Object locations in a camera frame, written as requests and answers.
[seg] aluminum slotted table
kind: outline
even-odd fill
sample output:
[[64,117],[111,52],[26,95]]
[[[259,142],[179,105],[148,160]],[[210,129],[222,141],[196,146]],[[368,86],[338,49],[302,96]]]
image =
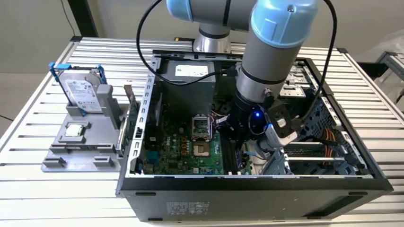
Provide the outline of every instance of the aluminum slotted table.
[[[234,44],[242,54],[246,45]],[[143,41],[146,58],[152,50],[191,51],[191,42]],[[323,70],[327,49],[302,48]],[[106,68],[114,95],[127,102],[122,86],[132,83],[142,100],[147,68],[134,40],[83,38],[72,41],[56,63]],[[404,116],[351,55],[335,49],[327,83],[358,133],[394,185],[380,197],[334,220],[312,222],[140,223],[126,199],[116,198],[119,173],[43,173],[40,165],[66,117],[67,98],[48,74],[0,139],[0,226],[404,226]]]

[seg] black cable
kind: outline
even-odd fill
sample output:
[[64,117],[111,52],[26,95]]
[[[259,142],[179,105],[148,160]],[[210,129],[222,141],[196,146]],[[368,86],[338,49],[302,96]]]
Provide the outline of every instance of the black cable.
[[250,116],[248,116],[248,129],[250,129],[250,132],[252,133],[252,135],[260,136],[260,135],[263,135],[263,134],[266,133],[266,131],[267,131],[267,125],[266,125],[266,127],[264,127],[263,132],[255,133],[255,132],[252,131],[252,128],[251,128],[251,117],[252,117],[252,114],[254,114],[254,112],[251,112],[251,114],[250,114]]
[[190,84],[194,84],[204,79],[207,79],[208,77],[214,76],[214,75],[223,75],[226,74],[224,71],[222,72],[211,72],[210,74],[204,75],[203,77],[198,78],[196,80],[194,81],[190,81],[187,83],[175,83],[172,82],[171,80],[168,80],[166,77],[163,77],[154,69],[152,67],[150,66],[150,64],[147,63],[144,57],[143,57],[143,54],[142,54],[142,50],[140,50],[140,33],[142,33],[142,28],[143,28],[143,25],[144,25],[144,21],[150,15],[150,13],[152,12],[154,8],[156,7],[156,5],[162,2],[162,0],[156,0],[152,5],[150,6],[150,8],[147,9],[142,19],[140,19],[140,22],[139,22],[139,27],[138,27],[138,32],[136,32],[136,49],[138,49],[138,54],[139,54],[139,57],[140,57],[140,60],[143,61],[146,67],[148,68],[148,70],[164,81],[167,82],[168,84],[172,84],[172,85],[176,85],[176,86],[186,86],[186,85],[190,85]]
[[252,155],[252,156],[255,156],[256,158],[259,158],[260,160],[267,161],[267,159],[266,159],[266,158],[262,158],[258,154],[248,153],[248,155]]
[[[66,19],[68,20],[68,23],[71,25],[71,20],[70,20],[68,14],[66,13],[66,8],[64,8],[63,0],[60,0],[60,2],[62,2],[62,7],[63,7],[63,12],[64,12]],[[74,31],[74,36],[76,36],[75,29],[74,29],[72,25],[71,25],[71,30]]]
[[334,4],[332,4],[331,0],[324,0],[324,2],[326,2],[327,6],[330,8],[331,15],[332,15],[332,18],[334,18],[334,33],[332,33],[331,42],[330,42],[330,49],[328,49],[328,53],[327,53],[327,59],[326,59],[326,64],[324,64],[324,70],[323,70],[323,77],[322,77],[322,81],[320,81],[320,86],[319,86],[316,95],[314,97],[314,101],[312,101],[312,103],[310,105],[308,111],[304,114],[304,116],[302,117],[302,121],[304,121],[308,118],[308,116],[311,114],[311,111],[312,111],[312,109],[315,107],[316,100],[318,100],[318,98],[320,96],[320,92],[323,90],[323,85],[324,85],[324,82],[326,82],[327,69],[328,69],[328,65],[330,65],[331,55],[332,55],[332,52],[334,52],[334,44],[335,44],[335,39],[336,39],[336,30],[338,30],[336,12],[335,12],[335,8],[334,8]]
[[12,118],[10,118],[10,117],[7,117],[7,116],[3,116],[2,114],[0,114],[0,117],[3,117],[4,119],[7,119],[7,120],[10,120],[10,121],[14,122],[14,119],[12,119]]
[[400,95],[400,96],[398,97],[396,104],[400,102],[402,98],[403,98],[403,95]]

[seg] green circuit board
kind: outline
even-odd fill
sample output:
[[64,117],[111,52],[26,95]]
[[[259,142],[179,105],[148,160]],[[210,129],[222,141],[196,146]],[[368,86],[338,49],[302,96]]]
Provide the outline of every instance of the green circuit board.
[[220,134],[210,142],[192,141],[190,122],[166,121],[158,162],[147,161],[144,172],[155,175],[223,175]]

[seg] label sticker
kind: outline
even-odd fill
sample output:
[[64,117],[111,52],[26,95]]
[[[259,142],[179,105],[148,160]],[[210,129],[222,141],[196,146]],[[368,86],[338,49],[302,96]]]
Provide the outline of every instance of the label sticker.
[[167,202],[167,212],[170,215],[206,215],[211,202]]
[[67,79],[66,84],[79,108],[90,113],[100,112],[102,106],[95,96],[95,89],[92,84],[86,80],[74,79]]
[[178,77],[202,77],[208,74],[207,65],[178,65],[176,76]]

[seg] robotic arm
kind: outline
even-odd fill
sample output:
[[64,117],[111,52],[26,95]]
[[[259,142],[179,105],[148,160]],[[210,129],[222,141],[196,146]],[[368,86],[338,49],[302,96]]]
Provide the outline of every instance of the robotic arm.
[[300,124],[278,96],[310,36],[316,0],[167,0],[167,7],[180,19],[250,31],[236,99],[219,127],[236,148],[263,134],[274,148],[283,147],[298,137]]

